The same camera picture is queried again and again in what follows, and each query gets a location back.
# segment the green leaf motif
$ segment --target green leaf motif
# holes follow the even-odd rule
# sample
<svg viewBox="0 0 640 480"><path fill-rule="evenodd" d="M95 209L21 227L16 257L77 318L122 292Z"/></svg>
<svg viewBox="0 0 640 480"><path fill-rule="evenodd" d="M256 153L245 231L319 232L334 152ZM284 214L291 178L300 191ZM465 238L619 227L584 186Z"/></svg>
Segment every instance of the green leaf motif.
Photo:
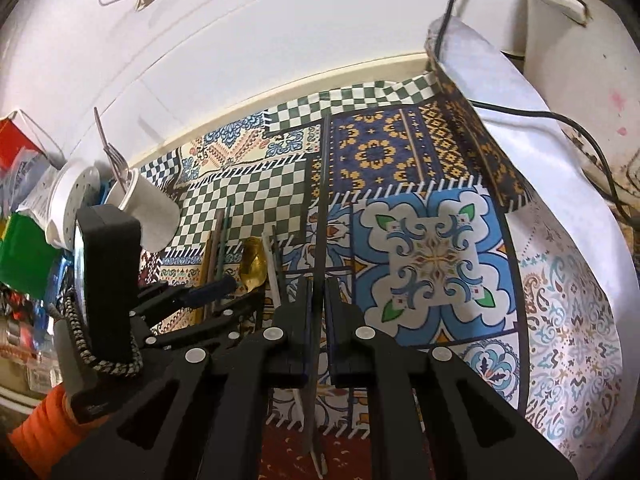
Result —
<svg viewBox="0 0 640 480"><path fill-rule="evenodd" d="M394 302L389 300L388 303L385 305L384 309L382 310L382 322L386 323L388 321L393 321L394 319L397 319L398 317L402 316L402 314L404 314L404 309L403 308L401 308L400 310L394 309Z"/></svg>
<svg viewBox="0 0 640 480"><path fill-rule="evenodd" d="M495 308L494 295L485 286L483 288L484 288L484 298L482 298L481 300L476 300L476 303L480 306L484 306L485 308Z"/></svg>
<svg viewBox="0 0 640 480"><path fill-rule="evenodd" d="M384 229L385 231L386 231L386 225L389 222L393 222L395 220L396 220L395 218L389 215L376 215L376 222L378 222L378 225L380 226L380 228Z"/></svg>
<svg viewBox="0 0 640 480"><path fill-rule="evenodd" d="M459 215L463 215L465 213L469 216L469 221L472 222L474 220L474 218L476 217L476 206L475 206L475 204L471 203L471 204L467 204L465 206L462 206L460 211L458 211Z"/></svg>

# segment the white wall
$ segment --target white wall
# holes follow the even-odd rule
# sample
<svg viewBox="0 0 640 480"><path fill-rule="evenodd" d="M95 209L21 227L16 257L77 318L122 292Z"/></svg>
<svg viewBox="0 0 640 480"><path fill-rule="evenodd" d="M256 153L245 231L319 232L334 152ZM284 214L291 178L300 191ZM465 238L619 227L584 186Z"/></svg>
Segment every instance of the white wall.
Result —
<svg viewBox="0 0 640 480"><path fill-rule="evenodd" d="M135 12L135 0L21 0L0 30L0 114L23 108L47 151L93 161L95 105L133 158L295 79L421 52L446 2L157 0ZM499 48L524 51L524 0L460 0L458 11Z"/></svg>

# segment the patterned tablecloth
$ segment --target patterned tablecloth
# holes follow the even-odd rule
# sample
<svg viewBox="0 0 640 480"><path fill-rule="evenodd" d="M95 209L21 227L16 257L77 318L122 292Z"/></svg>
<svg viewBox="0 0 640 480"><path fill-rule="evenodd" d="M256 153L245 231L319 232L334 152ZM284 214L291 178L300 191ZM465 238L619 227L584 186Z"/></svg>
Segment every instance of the patterned tablecloth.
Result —
<svg viewBox="0 0 640 480"><path fill-rule="evenodd" d="M330 207L320 227L327 250L318 255L322 139ZM582 478L601 459L622 376L607 298L444 74L290 101L188 142L142 172L182 210L170 246L143 253L142 281L197 283L215 211L232 200L227 272L238 278L242 240L273 225L290 297L297 278L324 258L326 275L338 278L367 324L401 345L451 348ZM270 313L267 305L267 324ZM191 321L179 312L156 330ZM324 346L318 425L366 436L366 391L331 385ZM270 403L269 421L298 420L291 391L275 390Z"/></svg>

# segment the checkered pattern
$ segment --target checkered pattern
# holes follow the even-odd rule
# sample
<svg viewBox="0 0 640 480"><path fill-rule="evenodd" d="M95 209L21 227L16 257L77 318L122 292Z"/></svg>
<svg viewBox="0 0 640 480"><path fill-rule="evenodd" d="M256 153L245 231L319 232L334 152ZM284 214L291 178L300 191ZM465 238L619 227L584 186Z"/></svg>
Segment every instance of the checkered pattern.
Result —
<svg viewBox="0 0 640 480"><path fill-rule="evenodd" d="M248 236L261 236L273 225L276 233L293 234L302 226L306 162L219 178L186 193L180 226L171 248L202 243L213 227L217 209L232 201L228 246Z"/></svg>
<svg viewBox="0 0 640 480"><path fill-rule="evenodd" d="M178 150L170 151L140 168L140 174L158 187L169 177L178 174L179 171L180 155Z"/></svg>
<svg viewBox="0 0 640 480"><path fill-rule="evenodd" d="M398 104L417 104L435 94L435 74L426 72L401 83L376 81L329 90L289 101L265 111L270 134L339 114Z"/></svg>

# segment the orange sleeve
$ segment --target orange sleeve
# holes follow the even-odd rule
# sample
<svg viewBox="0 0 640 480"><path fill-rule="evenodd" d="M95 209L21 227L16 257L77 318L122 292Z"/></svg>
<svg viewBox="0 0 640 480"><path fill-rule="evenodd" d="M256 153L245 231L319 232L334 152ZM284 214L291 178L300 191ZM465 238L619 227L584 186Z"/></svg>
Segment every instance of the orange sleeve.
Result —
<svg viewBox="0 0 640 480"><path fill-rule="evenodd" d="M24 423L9 435L9 441L41 480L51 468L88 434L66 414L65 389L56 386Z"/></svg>

